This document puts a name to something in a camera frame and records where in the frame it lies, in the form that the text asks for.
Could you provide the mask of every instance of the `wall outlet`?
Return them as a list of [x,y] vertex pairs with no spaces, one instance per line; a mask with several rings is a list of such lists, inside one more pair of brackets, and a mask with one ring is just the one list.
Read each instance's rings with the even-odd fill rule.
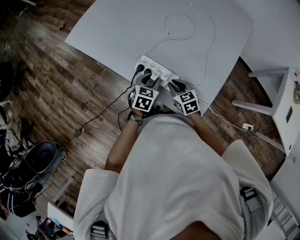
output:
[[243,123],[243,126],[242,126],[243,129],[249,129],[251,128],[251,131],[254,130],[254,125],[251,125],[251,124],[248,124],[248,123]]

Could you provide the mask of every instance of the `glove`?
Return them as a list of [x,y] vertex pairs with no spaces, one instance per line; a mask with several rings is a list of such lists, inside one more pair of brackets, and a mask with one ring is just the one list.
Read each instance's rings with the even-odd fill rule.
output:
[[185,116],[195,112],[200,112],[196,91],[191,89],[188,82],[183,80],[172,80],[168,87],[173,96],[174,105]]
[[151,73],[143,74],[136,79],[135,88],[128,95],[128,104],[131,109],[149,112],[154,105],[159,92],[159,78],[153,81]]

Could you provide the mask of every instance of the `wooden floor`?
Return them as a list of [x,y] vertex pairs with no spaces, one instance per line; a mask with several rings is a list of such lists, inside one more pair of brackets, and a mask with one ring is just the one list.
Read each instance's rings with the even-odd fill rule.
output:
[[[64,43],[73,26],[93,2],[41,0],[21,17],[9,38],[5,61],[12,61],[16,66],[22,60],[30,68],[24,76],[27,91],[19,91],[19,96],[10,95],[13,110],[15,115],[35,122],[32,138],[36,141],[57,141],[64,145],[82,124],[100,113],[128,86],[109,69]],[[1,57],[5,39],[17,19],[18,15],[9,13],[2,21]],[[67,22],[66,28],[59,30],[64,22]],[[268,104],[257,83],[247,74],[246,68],[238,61],[211,107],[237,126],[247,122],[260,130],[264,115],[231,105],[233,99]],[[75,180],[67,189],[68,201],[75,205],[84,171],[104,167],[110,148],[120,134],[118,112],[126,108],[127,96],[124,95],[102,116],[89,123],[80,137],[68,144],[67,159],[54,174],[53,185],[37,199],[41,208],[45,210],[46,203],[70,176]],[[120,116],[122,126],[127,113]],[[204,119],[220,135],[225,146],[242,139],[268,178],[279,166],[283,153],[276,148],[229,126],[210,111],[206,112]],[[263,133],[276,131],[270,117],[264,123],[271,127],[264,128]]]

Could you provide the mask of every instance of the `sleeve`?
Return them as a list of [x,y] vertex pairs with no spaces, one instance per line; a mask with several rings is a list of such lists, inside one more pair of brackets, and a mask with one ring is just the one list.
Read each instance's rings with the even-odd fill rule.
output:
[[270,217],[273,209],[273,198],[269,181],[244,142],[236,140],[231,143],[222,158],[237,175],[242,187],[252,187],[266,199]]
[[74,238],[90,239],[91,226],[104,209],[104,204],[117,184],[119,174],[89,169],[85,172],[74,215]]

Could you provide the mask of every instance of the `white t-shirt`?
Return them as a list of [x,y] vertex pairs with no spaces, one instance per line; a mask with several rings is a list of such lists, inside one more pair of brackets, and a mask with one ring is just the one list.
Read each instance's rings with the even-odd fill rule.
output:
[[203,222],[222,240],[241,240],[240,186],[232,168],[181,116],[159,115],[143,128],[118,175],[88,170],[74,218],[76,240],[104,210],[118,240],[169,240]]

